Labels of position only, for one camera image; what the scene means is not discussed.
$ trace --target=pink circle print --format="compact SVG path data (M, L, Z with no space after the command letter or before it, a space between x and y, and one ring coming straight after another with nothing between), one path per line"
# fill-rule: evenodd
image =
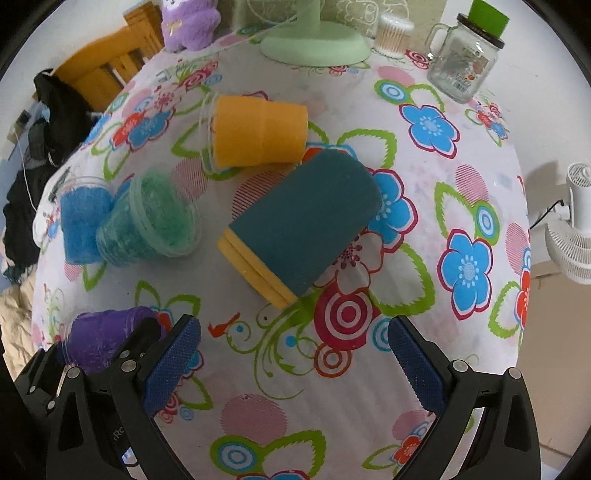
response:
M259 394L231 398L220 417L226 435L240 435L267 446L287 431L287 418L279 405Z

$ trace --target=jar handle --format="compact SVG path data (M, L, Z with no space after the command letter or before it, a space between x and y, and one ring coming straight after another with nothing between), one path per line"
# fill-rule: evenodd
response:
M427 47L427 51L428 51L427 58L429 60L432 60L435 58L435 54L431 51L431 44L433 43L433 38L435 37L435 34L440 30L445 29L447 31L450 28L451 27L449 25L446 25L445 23L436 23L431 28L431 31L429 32L429 35L427 36L427 39L425 40L425 46Z

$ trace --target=blue gripper pad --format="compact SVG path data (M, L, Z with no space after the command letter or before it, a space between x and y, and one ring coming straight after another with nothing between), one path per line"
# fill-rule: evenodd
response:
M145 381L142 406L149 418L166 406L200 341L201 325L191 318Z
M443 380L396 317L388 326L388 343L423 408L440 417L446 408Z

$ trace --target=cotton swab container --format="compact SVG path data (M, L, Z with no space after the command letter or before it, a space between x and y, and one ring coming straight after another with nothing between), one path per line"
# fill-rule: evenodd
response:
M410 20L383 13L378 20L374 50L386 57L401 59L407 51L413 32L414 23Z

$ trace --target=glass jar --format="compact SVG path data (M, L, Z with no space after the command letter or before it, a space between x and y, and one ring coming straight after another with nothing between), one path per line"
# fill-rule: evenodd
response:
M465 15L457 16L458 24L449 27L436 24L431 29L425 45L429 51L431 66L429 81L460 103L467 103L496 63L497 55L505 44L471 22ZM447 30L441 50L433 54L431 44L435 33Z

